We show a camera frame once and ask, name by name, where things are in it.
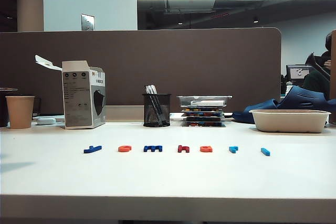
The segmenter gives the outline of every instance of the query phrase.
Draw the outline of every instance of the white wall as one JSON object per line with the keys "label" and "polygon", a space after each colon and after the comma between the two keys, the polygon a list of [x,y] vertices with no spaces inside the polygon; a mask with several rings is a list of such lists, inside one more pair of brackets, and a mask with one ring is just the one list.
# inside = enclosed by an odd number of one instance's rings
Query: white wall
{"label": "white wall", "polygon": [[281,73],[285,75],[286,65],[303,64],[311,52],[320,56],[327,50],[324,46],[326,35],[336,29],[336,12],[264,26],[276,27],[281,31]]}
{"label": "white wall", "polygon": [[95,30],[137,30],[137,0],[44,0],[44,31],[81,30],[81,14]]}

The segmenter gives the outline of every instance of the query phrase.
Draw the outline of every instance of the desk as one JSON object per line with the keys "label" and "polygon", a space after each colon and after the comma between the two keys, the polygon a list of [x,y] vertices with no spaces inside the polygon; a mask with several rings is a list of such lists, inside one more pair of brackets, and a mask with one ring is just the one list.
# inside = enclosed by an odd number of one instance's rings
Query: desk
{"label": "desk", "polygon": [[[83,154],[89,145],[102,150]],[[120,145],[132,151],[119,153]],[[143,152],[163,145],[163,152]],[[190,153],[178,153],[177,146]],[[212,153],[199,147],[211,145]],[[239,146],[236,154],[228,147]],[[267,157],[260,152],[271,151]],[[1,129],[6,218],[336,221],[336,128],[264,133],[253,124],[147,128],[106,123]]]}

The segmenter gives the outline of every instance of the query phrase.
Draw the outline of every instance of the ceiling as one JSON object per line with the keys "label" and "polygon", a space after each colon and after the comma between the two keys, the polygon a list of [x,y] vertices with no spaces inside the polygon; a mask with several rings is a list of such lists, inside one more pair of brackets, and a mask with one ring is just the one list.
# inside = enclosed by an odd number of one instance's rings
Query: ceiling
{"label": "ceiling", "polygon": [[139,29],[254,27],[331,12],[336,0],[138,1]]}

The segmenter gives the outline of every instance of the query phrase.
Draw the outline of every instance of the stack of trays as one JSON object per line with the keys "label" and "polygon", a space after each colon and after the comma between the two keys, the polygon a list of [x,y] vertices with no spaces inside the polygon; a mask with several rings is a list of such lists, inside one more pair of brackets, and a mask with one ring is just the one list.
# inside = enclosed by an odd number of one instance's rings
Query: stack of trays
{"label": "stack of trays", "polygon": [[224,126],[223,107],[232,96],[179,96],[182,126]]}

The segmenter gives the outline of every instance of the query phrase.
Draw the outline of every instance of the beige bowl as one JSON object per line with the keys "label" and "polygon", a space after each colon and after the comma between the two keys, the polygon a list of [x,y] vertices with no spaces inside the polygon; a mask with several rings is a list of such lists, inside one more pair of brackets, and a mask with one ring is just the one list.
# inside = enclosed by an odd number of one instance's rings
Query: beige bowl
{"label": "beige bowl", "polygon": [[320,110],[251,110],[265,132],[321,133],[330,112]]}

